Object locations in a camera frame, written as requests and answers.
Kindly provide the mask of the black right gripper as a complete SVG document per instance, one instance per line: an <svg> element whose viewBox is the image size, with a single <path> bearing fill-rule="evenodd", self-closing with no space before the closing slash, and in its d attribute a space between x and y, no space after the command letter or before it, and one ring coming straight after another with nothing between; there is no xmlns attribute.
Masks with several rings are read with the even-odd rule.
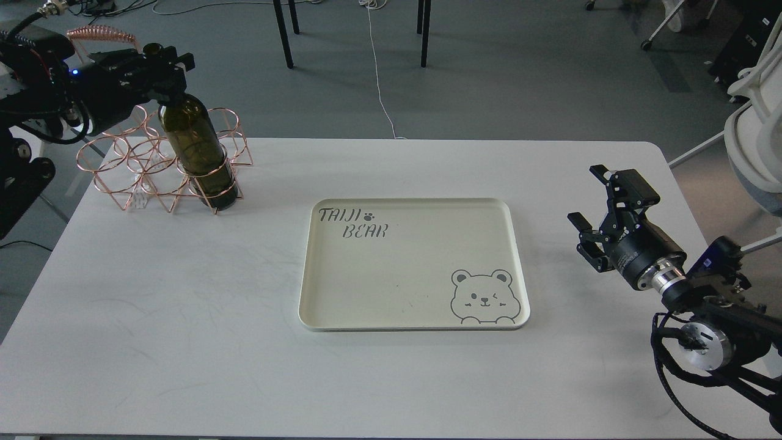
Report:
<svg viewBox="0 0 782 440"><path fill-rule="evenodd" d="M608 213L602 231L581 212L567 219L579 233L576 250L599 273L617 270L634 290L651 288L651 272L660 260L679 266L687 254L662 229L645 220L647 209L661 201L659 193L634 168L611 172L602 164L590 167L606 187Z"/></svg>

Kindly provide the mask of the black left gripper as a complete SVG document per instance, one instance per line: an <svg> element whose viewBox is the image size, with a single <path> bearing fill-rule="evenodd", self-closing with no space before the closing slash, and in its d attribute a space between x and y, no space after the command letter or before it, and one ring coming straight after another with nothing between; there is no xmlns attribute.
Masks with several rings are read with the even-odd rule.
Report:
<svg viewBox="0 0 782 440"><path fill-rule="evenodd" d="M110 129L131 116L135 106L154 100L174 103L186 90L192 53L149 44L142 52L124 48L90 53L92 64L70 70L75 98L86 108L89 129Z"/></svg>

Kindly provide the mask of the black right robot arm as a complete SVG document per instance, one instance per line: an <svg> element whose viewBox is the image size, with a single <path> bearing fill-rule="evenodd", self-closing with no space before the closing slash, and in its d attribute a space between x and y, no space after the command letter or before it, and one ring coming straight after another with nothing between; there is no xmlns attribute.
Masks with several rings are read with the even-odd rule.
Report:
<svg viewBox="0 0 782 440"><path fill-rule="evenodd" d="M673 393L665 372L701 387L729 387L769 415L780 430L780 378L749 370L748 364L780 350L780 320L743 293L751 282L740 272L746 250L718 237L689 271L686 253L647 218L661 200L634 169L590 167L607 193L608 211L598 228L579 212L569 222L579 233L578 253L599 273L617 271L638 292L661 295L665 312L652 320L654 367L674 406L715 438L728 434L701 422Z"/></svg>

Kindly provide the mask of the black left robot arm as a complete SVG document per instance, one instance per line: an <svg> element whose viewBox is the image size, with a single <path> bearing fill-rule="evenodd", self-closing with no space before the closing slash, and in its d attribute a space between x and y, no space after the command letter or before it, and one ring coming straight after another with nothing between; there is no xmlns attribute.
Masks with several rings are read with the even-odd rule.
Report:
<svg viewBox="0 0 782 440"><path fill-rule="evenodd" d="M61 16L73 1L48 1L20 21L2 23L2 67L11 90L2 93L2 236L11 231L56 174L48 158L11 133L17 127L45 142L70 145L128 119L137 106L163 104L184 94L193 55L148 44L89 55L78 68L63 34L35 25Z"/></svg>

